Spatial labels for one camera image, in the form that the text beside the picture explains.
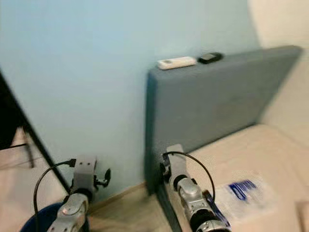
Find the upholstered headboard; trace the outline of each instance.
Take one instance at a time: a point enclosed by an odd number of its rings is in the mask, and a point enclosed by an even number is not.
[[[257,122],[301,48],[284,46],[226,56],[212,64],[149,72],[145,177],[160,183],[160,154],[182,144],[195,150]]]

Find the floor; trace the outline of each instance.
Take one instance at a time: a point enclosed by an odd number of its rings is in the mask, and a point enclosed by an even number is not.
[[[0,231],[16,232],[33,215],[33,189],[48,165],[32,145],[35,167],[30,168],[24,147],[0,151]],[[65,191],[53,173],[47,174],[38,191],[39,209],[62,200]]]
[[[171,232],[159,202],[144,186],[102,207],[94,205],[88,218],[91,232]]]

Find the blue bucket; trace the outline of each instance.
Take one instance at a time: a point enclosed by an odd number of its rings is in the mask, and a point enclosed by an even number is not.
[[[62,203],[55,203],[51,204],[44,209],[39,211],[39,221],[40,221],[40,231],[39,232],[46,232],[51,224],[57,218],[58,209],[62,206]],[[36,221],[35,216],[33,215],[23,226],[20,232],[36,232]],[[82,227],[84,232],[89,232],[89,223],[88,219],[84,223]]]

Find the light blue wall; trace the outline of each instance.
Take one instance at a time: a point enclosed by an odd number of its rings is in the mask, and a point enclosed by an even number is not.
[[[259,47],[246,0],[4,0],[0,33],[0,66],[54,160],[112,168],[102,196],[143,180],[156,60]]]

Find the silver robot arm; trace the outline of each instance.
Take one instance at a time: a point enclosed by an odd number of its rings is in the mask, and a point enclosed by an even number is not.
[[[79,157],[74,167],[74,176],[70,195],[60,207],[56,220],[48,232],[80,232],[86,221],[89,202],[94,199],[98,185],[107,187],[111,179],[110,169],[104,180],[98,180],[95,175],[97,158]]]
[[[167,148],[167,152],[183,152],[181,145]],[[214,213],[201,188],[186,170],[185,157],[163,154],[163,175],[170,187],[178,192],[184,213],[193,232],[230,232],[226,224]]]

